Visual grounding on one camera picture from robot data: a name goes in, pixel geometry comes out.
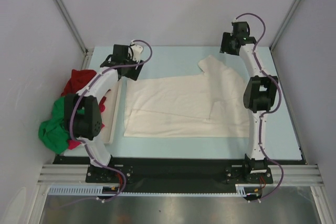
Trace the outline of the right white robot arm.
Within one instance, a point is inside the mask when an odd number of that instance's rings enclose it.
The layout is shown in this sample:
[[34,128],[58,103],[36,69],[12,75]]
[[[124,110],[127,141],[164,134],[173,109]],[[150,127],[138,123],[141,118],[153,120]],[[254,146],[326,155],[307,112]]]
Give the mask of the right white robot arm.
[[278,92],[278,77],[265,72],[257,56],[257,40],[250,36],[247,22],[232,22],[233,30],[224,32],[221,53],[239,56],[247,69],[249,80],[243,94],[243,105],[249,115],[249,144],[242,169],[243,179],[254,183],[267,170],[265,136],[267,114],[275,104]]

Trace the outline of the dark red t shirt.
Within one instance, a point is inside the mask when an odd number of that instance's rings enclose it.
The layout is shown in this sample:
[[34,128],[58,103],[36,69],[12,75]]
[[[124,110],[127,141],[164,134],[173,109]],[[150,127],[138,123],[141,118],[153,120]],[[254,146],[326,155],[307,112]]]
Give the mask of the dark red t shirt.
[[94,70],[75,70],[72,69],[71,77],[66,83],[61,98],[58,101],[61,113],[64,112],[64,97],[68,94],[75,94],[77,91],[84,88],[97,74]]

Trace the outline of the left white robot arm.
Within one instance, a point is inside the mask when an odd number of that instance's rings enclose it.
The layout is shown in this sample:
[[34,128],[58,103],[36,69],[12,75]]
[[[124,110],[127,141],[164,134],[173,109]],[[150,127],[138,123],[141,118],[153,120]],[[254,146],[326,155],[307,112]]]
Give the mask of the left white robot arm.
[[105,182],[115,178],[116,169],[109,165],[111,154],[102,140],[102,116],[99,103],[122,77],[137,80],[146,61],[141,60],[143,47],[134,40],[129,45],[113,46],[112,54],[99,66],[95,76],[75,94],[64,98],[64,123],[72,140],[84,146],[90,164],[98,169]]

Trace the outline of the cream white t shirt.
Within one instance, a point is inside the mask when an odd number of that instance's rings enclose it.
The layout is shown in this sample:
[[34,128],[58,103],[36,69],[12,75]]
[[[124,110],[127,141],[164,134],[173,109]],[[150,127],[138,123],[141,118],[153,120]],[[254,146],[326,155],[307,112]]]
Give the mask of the cream white t shirt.
[[192,76],[127,82],[126,137],[248,137],[246,84],[213,56]]

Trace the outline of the green t shirt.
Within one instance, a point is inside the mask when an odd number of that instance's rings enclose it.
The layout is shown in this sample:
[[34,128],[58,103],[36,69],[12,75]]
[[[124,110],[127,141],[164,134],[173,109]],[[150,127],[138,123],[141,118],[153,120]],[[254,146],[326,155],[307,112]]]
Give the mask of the green t shirt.
[[65,97],[60,97],[53,104],[51,118],[41,122],[38,137],[43,144],[55,154],[62,154],[68,149],[70,134],[65,129]]

